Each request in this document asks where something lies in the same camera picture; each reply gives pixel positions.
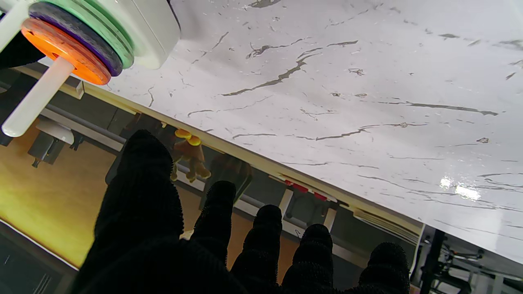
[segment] glove finger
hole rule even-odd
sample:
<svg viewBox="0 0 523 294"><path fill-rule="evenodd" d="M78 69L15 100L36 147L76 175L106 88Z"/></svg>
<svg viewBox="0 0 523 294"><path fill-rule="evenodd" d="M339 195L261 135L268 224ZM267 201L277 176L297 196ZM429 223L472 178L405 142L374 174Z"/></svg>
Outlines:
<svg viewBox="0 0 523 294"><path fill-rule="evenodd" d="M207 201L191 237L191 241L198 242L224 264L231 238L232 202L235 194L234 184L225 181L214 183L207 193Z"/></svg>
<svg viewBox="0 0 523 294"><path fill-rule="evenodd" d="M117 173L130 170L153 170L169 176L173 161L167 148L146 130L136 131L123 147Z"/></svg>
<svg viewBox="0 0 523 294"><path fill-rule="evenodd" d="M405 251L394 243L381 243L371 253L367 268L355 290L381 288L385 292L408 293L408 261Z"/></svg>
<svg viewBox="0 0 523 294"><path fill-rule="evenodd" d="M231 268L247 290L258 292L262 286L276 285L281 229L281 211L277 206L265 205L258 210L243 251Z"/></svg>
<svg viewBox="0 0 523 294"><path fill-rule="evenodd" d="M306 229L282 286L299 293L332 289L332 238L324 225L314 224Z"/></svg>

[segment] marble countertop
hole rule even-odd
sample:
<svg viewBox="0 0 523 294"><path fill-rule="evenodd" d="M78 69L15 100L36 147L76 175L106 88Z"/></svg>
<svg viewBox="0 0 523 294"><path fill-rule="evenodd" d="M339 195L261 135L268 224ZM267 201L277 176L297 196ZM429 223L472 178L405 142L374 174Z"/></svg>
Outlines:
<svg viewBox="0 0 523 294"><path fill-rule="evenodd" d="M523 263L523 4L172 0L105 89Z"/></svg>

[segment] gray panel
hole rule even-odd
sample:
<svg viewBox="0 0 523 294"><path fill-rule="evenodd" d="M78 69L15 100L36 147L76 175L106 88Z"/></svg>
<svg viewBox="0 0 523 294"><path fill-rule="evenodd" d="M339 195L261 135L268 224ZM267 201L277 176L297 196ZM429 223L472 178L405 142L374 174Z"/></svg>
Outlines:
<svg viewBox="0 0 523 294"><path fill-rule="evenodd" d="M329 205L329 201L322 201L311 193L303 193L295 189L284 219L302 228L323 223Z"/></svg>
<svg viewBox="0 0 523 294"><path fill-rule="evenodd" d="M347 290L358 285L358 279L363 268L352 264L337 255L333 255L332 261L334 265L334 288Z"/></svg>
<svg viewBox="0 0 523 294"><path fill-rule="evenodd" d="M253 168L253 181L245 191L245 195L263 204L278 206L287 186L269 178L269 175Z"/></svg>
<svg viewBox="0 0 523 294"><path fill-rule="evenodd" d="M117 109L107 130L113 134L120 135L121 131L132 121L134 115L127 111Z"/></svg>
<svg viewBox="0 0 523 294"><path fill-rule="evenodd" d="M415 246L354 218L347 209L338 208L331 234L334 243L361 256L370 256L379 244L392 242L405 250L409 264L414 258Z"/></svg>
<svg viewBox="0 0 523 294"><path fill-rule="evenodd" d="M118 109L89 94L84 94L82 99L78 100L60 91L53 96L49 104L85 119L103 129L109 127Z"/></svg>

